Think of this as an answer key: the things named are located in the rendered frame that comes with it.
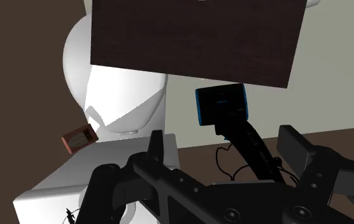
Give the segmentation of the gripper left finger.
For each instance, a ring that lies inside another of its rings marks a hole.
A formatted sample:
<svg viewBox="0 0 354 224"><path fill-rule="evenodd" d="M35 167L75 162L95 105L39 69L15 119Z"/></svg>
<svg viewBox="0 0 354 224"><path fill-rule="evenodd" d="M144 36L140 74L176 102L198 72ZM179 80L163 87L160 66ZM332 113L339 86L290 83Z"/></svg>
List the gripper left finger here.
<svg viewBox="0 0 354 224"><path fill-rule="evenodd" d="M215 224L204 188L164 165L163 133L154 130L148 150L131 155L124 167L103 164L93 170L76 224L122 224L125 208L136 201L160 224Z"/></svg>

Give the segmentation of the small red-brown box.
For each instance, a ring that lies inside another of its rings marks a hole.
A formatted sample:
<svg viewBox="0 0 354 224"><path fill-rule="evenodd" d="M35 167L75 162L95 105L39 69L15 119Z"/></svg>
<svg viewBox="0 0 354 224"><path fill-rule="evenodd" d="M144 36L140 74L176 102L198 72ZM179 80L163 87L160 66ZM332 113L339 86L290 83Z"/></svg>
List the small red-brown box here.
<svg viewBox="0 0 354 224"><path fill-rule="evenodd" d="M64 146L69 154L74 154L86 146L98 141L99 138L92 128L91 124L86 124L75 129L61 137Z"/></svg>

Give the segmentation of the white toilet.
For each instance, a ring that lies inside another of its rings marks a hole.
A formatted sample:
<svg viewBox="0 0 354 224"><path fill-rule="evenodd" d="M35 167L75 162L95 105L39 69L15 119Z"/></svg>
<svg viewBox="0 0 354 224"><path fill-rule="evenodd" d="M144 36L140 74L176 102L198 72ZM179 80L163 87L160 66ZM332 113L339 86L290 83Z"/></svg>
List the white toilet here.
<svg viewBox="0 0 354 224"><path fill-rule="evenodd" d="M153 130L164 130L167 75L90 63L91 15L81 18L64 44L64 77L97 140L19 195L19 224L75 224L92 171L124 166L145 151Z"/></svg>

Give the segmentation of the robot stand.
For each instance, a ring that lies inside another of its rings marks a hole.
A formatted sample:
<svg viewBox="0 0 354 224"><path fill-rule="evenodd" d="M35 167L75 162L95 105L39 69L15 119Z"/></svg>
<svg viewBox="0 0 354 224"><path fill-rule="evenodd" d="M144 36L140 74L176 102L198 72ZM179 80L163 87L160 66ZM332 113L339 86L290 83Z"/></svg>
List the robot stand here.
<svg viewBox="0 0 354 224"><path fill-rule="evenodd" d="M286 88L307 0L92 0L93 65Z"/></svg>

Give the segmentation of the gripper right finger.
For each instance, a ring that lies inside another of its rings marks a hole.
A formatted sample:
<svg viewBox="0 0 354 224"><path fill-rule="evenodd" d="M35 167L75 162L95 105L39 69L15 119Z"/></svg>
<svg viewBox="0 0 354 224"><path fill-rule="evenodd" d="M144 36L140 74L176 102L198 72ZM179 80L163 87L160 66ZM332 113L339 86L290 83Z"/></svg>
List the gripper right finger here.
<svg viewBox="0 0 354 224"><path fill-rule="evenodd" d="M299 178L283 208L283 224L354 224L329 206L334 193L354 204L354 160L311 144L291 125L280 126L276 148Z"/></svg>

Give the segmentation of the black hair dryer blue trim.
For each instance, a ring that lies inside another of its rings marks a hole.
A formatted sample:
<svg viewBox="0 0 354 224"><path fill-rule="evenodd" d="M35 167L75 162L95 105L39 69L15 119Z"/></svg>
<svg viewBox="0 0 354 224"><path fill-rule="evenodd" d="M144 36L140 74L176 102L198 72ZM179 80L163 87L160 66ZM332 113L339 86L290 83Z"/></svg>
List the black hair dryer blue trim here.
<svg viewBox="0 0 354 224"><path fill-rule="evenodd" d="M248 122L248 103L242 83L198 88L195 100L199 125L215 127L215 133L229 141L245 159L246 165L229 174L218 169L232 181L242 169L249 167L259 180L272 179L284 183L281 175L287 173L290 179L298 182L297 176L285 170L279 157L273 157L257 131Z"/></svg>

